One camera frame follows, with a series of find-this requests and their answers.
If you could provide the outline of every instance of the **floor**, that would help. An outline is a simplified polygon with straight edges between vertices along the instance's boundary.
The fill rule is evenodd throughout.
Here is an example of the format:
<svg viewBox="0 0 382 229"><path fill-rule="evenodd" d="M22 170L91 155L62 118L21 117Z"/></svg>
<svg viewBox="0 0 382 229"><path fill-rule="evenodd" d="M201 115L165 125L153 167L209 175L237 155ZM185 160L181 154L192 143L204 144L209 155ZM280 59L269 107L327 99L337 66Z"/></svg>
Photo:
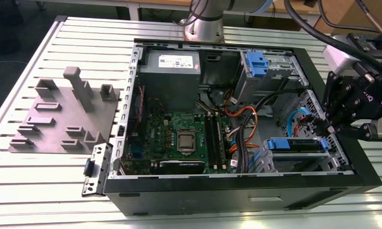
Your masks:
<svg viewBox="0 0 382 229"><path fill-rule="evenodd" d="M22 48L13 54L0 55L0 106L25 70L25 63L30 61L58 15L106 19L129 18L126 8L118 9L113 6L49 2L46 3L46 7L47 10L41 11L34 1L22 1L21 3L19 9L25 23L15 26L14 31L21 40ZM188 15L186 11L142 9L144 21L173 22L186 18ZM245 27L245 18L241 15L225 15L224 21L226 26Z"/></svg>

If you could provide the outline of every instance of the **green motherboard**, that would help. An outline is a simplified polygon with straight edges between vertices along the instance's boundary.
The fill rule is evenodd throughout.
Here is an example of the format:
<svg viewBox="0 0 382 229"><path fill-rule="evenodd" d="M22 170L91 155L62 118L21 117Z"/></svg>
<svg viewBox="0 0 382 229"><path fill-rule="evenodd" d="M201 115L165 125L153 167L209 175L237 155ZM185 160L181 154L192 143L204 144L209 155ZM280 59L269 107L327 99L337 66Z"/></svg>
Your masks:
<svg viewBox="0 0 382 229"><path fill-rule="evenodd" d="M213 131L206 130L210 118L205 114L150 114L145 140L142 143L131 144L131 158L123 161L129 173L153 174L154 165L169 160L205 162L204 174L229 173L225 141L217 142L216 161L216 152L209 150L214 147L210 146ZM220 132L220 136L224 137L224 129L230 125L229 118L221 117L216 120L218 125L213 128L218 127L217 133Z"/></svg>

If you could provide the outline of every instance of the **ram slot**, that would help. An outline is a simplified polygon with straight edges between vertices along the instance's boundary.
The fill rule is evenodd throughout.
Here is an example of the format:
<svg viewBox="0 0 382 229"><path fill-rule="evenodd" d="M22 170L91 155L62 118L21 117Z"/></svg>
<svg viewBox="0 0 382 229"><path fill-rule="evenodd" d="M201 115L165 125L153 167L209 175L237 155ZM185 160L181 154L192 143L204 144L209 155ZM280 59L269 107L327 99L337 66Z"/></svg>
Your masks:
<svg viewBox="0 0 382 229"><path fill-rule="evenodd" d="M225 156L225 145L224 145L222 121L221 121L220 115L217 115L217 119L218 119L217 129L218 129L218 135L220 135L220 138L218 138L218 140L220 140L220 158L221 158L221 165L222 165L222 166L221 165L218 165L218 166L221 166L222 169L226 169L228 167L226 167L226 163L225 163L226 156Z"/></svg>
<svg viewBox="0 0 382 229"><path fill-rule="evenodd" d="M214 138L213 138L213 127L212 127L212 117L205 116L205 135L206 135L206 148L209 151L209 165L212 168L217 168L217 154L214 148Z"/></svg>
<svg viewBox="0 0 382 229"><path fill-rule="evenodd" d="M221 143L220 143L220 132L218 132L218 119L217 119L217 116L212 117L212 129L213 129L213 142L214 142L214 152L216 152L217 165L222 166Z"/></svg>

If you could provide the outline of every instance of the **sticker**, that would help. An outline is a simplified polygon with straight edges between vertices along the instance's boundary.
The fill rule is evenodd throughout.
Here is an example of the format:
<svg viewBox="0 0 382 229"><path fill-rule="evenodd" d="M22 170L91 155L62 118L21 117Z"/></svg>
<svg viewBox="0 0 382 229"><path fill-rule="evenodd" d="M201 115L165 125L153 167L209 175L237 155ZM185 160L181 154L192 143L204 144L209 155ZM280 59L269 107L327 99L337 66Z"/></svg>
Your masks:
<svg viewBox="0 0 382 229"><path fill-rule="evenodd" d="M232 166L238 167L238 161L237 160L232 160Z"/></svg>
<svg viewBox="0 0 382 229"><path fill-rule="evenodd" d="M230 97L230 101L233 104L237 104L238 100L234 97Z"/></svg>
<svg viewBox="0 0 382 229"><path fill-rule="evenodd" d="M160 68L194 68L193 56L162 55Z"/></svg>

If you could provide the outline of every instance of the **metal table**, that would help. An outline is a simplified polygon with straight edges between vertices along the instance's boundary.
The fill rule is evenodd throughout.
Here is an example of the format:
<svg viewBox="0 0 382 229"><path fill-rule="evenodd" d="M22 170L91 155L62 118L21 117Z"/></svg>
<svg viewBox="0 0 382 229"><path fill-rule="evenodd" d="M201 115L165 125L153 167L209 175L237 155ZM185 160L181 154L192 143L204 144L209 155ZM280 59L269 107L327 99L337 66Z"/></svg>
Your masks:
<svg viewBox="0 0 382 229"><path fill-rule="evenodd" d="M69 18L54 23L0 109L0 226L382 228L382 187L312 210L127 218L109 198L82 198L87 155L7 151L38 95L34 86L41 78L54 79L59 86L70 85L63 79L63 69L79 66L82 78L93 87L110 83L125 90L134 38L178 40L181 30L173 24L145 21ZM323 76L329 72L321 55L325 45L305 33L228 27L225 37L228 43L307 48ZM361 142L361 145L382 177L382 143Z"/></svg>

